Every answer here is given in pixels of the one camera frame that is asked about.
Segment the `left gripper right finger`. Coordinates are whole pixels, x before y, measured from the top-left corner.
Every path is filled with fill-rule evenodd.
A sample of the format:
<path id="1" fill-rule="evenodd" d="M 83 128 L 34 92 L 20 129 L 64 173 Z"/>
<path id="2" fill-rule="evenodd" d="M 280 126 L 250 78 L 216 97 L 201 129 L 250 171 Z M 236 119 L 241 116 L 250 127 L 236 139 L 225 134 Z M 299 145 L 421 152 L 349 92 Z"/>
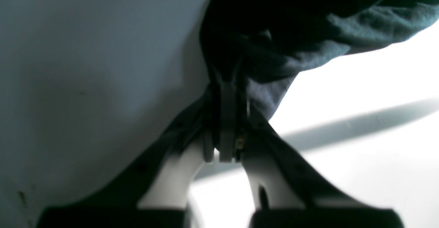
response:
<path id="1" fill-rule="evenodd" d="M 362 203 L 321 176 L 251 104 L 241 121 L 241 161 L 256 208 L 250 228 L 404 227 L 392 209 Z"/>

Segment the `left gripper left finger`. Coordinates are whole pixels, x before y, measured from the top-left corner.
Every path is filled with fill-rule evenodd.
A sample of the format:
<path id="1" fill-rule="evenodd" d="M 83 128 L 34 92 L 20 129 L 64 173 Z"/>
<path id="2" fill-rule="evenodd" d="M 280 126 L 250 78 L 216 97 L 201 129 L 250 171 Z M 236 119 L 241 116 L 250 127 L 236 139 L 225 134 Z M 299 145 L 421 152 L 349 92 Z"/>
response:
<path id="1" fill-rule="evenodd" d="M 122 173 L 73 204 L 47 208 L 38 228 L 184 228 L 190 184 L 225 142 L 233 158 L 237 91 L 209 85 Z"/>

